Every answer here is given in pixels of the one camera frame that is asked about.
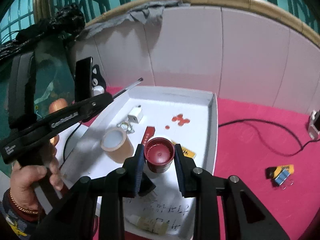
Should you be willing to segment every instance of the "red round object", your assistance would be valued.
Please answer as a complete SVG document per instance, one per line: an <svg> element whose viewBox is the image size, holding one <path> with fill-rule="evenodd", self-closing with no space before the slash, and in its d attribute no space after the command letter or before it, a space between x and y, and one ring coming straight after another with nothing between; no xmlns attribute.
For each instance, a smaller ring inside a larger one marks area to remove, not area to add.
<svg viewBox="0 0 320 240"><path fill-rule="evenodd" d="M169 140L156 137L146 143L144 156L149 169L154 173L165 172L172 163L175 149Z"/></svg>

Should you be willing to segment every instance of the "tape roll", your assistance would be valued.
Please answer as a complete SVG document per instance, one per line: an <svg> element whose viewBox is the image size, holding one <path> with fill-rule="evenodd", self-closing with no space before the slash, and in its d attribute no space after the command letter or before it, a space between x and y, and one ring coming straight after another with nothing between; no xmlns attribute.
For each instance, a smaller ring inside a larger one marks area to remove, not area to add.
<svg viewBox="0 0 320 240"><path fill-rule="evenodd" d="M109 128L101 140L101 148L116 163L133 155L134 148L126 132L119 127Z"/></svg>

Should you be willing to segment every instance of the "finger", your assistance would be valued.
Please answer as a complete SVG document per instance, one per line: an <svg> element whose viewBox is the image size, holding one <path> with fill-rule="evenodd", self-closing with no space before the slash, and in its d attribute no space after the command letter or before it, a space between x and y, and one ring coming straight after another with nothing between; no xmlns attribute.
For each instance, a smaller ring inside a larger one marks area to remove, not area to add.
<svg viewBox="0 0 320 240"><path fill-rule="evenodd" d="M32 183L42 179L47 173L44 166L30 165L16 171L11 180L19 188L28 188Z"/></svg>
<svg viewBox="0 0 320 240"><path fill-rule="evenodd" d="M55 147L50 143L50 141L47 141L41 146L38 152L41 155L42 162L48 167L52 160L52 156L54 156Z"/></svg>
<svg viewBox="0 0 320 240"><path fill-rule="evenodd" d="M52 160L49 164L49 169L52 174L58 174L59 172L59 162L56 157L52 157Z"/></svg>
<svg viewBox="0 0 320 240"><path fill-rule="evenodd" d="M59 174L51 175L49 181L56 190L62 190L63 182Z"/></svg>

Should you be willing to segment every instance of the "white power adapter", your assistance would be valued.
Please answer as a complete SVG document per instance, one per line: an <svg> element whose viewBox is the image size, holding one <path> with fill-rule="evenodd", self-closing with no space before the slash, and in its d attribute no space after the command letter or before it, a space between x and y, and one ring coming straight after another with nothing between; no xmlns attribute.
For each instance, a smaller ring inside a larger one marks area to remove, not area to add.
<svg viewBox="0 0 320 240"><path fill-rule="evenodd" d="M141 106L134 107L128 114L129 122L139 123L143 117Z"/></svg>
<svg viewBox="0 0 320 240"><path fill-rule="evenodd" d="M92 96L100 95L104 93L104 88L102 86L95 86L92 88Z"/></svg>

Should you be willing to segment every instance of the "white wall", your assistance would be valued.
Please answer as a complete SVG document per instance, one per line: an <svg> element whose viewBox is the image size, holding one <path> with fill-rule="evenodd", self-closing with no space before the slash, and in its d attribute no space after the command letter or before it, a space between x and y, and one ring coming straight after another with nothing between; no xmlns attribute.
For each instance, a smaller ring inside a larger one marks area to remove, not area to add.
<svg viewBox="0 0 320 240"><path fill-rule="evenodd" d="M10 179L2 171L0 171L0 201L2 201L3 194L10 187Z"/></svg>
<svg viewBox="0 0 320 240"><path fill-rule="evenodd" d="M320 50L253 13L210 6L168 8L162 26L125 22L76 43L110 86L183 87L309 114L320 109Z"/></svg>

